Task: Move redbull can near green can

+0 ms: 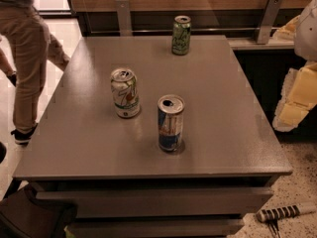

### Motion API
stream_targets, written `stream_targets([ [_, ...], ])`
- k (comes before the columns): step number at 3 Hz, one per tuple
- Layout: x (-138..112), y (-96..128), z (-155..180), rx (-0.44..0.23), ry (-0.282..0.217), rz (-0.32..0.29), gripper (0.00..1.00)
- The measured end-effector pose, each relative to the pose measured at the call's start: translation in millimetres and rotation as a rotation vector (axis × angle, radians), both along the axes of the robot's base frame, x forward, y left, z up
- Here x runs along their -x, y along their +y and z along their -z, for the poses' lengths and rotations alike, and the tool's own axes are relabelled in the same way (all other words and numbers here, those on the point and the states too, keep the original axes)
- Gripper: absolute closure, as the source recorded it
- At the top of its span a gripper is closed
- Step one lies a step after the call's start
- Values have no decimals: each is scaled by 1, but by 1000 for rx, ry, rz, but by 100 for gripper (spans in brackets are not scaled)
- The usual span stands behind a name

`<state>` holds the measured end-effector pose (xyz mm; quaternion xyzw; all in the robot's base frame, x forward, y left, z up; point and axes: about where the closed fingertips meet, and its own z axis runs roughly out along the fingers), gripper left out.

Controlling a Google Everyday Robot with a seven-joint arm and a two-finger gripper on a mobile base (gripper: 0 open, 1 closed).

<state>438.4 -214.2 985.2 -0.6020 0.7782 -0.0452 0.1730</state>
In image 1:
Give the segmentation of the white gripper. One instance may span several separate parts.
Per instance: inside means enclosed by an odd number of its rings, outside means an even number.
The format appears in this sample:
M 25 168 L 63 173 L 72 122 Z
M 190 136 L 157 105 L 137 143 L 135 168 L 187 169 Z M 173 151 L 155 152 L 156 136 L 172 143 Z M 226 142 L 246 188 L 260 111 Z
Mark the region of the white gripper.
M 273 128 L 289 132 L 317 105 L 317 62 L 313 62 L 317 60 L 317 0 L 311 0 L 300 16 L 278 28 L 272 37 L 294 39 L 295 53 L 308 60 L 301 69 L 288 71 L 274 112 Z

